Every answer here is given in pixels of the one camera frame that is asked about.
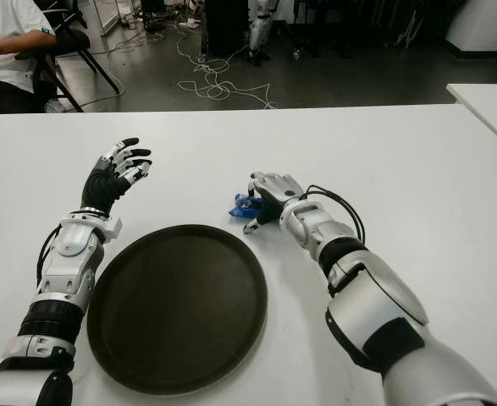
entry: white t-shirt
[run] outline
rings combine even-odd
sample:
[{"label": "white t-shirt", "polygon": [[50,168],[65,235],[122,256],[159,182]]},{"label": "white t-shirt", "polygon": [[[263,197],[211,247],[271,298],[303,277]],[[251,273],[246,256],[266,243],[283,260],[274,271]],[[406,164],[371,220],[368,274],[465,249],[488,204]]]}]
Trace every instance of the white t-shirt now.
[{"label": "white t-shirt", "polygon": [[[19,36],[31,30],[54,35],[47,18],[33,0],[0,0],[0,38]],[[0,81],[33,93],[36,61],[34,58],[16,61],[14,55],[0,55]]]}]

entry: black round tray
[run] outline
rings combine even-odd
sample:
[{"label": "black round tray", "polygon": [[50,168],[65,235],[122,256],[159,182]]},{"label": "black round tray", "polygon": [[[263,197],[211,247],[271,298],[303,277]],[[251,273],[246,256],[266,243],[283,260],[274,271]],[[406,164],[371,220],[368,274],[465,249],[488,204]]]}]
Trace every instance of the black round tray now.
[{"label": "black round tray", "polygon": [[186,225],[148,234],[99,278],[88,311],[97,361],[139,392],[193,392],[230,373],[257,341],[267,285],[238,238]]}]

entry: white wall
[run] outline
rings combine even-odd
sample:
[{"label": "white wall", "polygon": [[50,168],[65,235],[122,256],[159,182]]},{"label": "white wall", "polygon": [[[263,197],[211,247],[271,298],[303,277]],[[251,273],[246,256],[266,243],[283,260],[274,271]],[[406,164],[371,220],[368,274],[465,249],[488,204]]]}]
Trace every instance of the white wall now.
[{"label": "white wall", "polygon": [[447,40],[462,51],[497,51],[497,0],[470,0],[453,21]]}]

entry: black equipment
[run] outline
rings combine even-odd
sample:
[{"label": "black equipment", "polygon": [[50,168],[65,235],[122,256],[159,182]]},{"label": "black equipment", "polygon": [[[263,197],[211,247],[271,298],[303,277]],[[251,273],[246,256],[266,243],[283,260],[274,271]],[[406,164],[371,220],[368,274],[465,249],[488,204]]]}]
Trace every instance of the black equipment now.
[{"label": "black equipment", "polygon": [[165,2],[163,0],[141,0],[141,9],[143,13],[161,13],[165,11]]},{"label": "black equipment", "polygon": [[213,56],[229,56],[239,51],[248,31],[247,0],[205,0],[207,51]]}]

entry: robotic arm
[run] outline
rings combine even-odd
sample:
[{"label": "robotic arm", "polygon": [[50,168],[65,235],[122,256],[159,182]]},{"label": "robotic arm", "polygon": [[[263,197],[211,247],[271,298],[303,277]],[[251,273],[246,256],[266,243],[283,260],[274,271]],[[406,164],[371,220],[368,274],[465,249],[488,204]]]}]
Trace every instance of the robotic arm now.
[{"label": "robotic arm", "polygon": [[279,220],[310,252],[329,282],[329,330],[353,362],[381,374],[389,406],[497,406],[497,392],[431,335],[416,295],[359,235],[308,200],[291,176],[252,177],[249,193],[262,196],[262,209],[244,232]]},{"label": "robotic arm", "polygon": [[38,262],[36,295],[0,359],[0,405],[69,406],[75,339],[103,259],[103,245],[122,228],[109,216],[113,203],[148,174],[149,150],[130,149],[139,140],[115,144],[99,158],[86,181],[80,210],[61,222]]}]

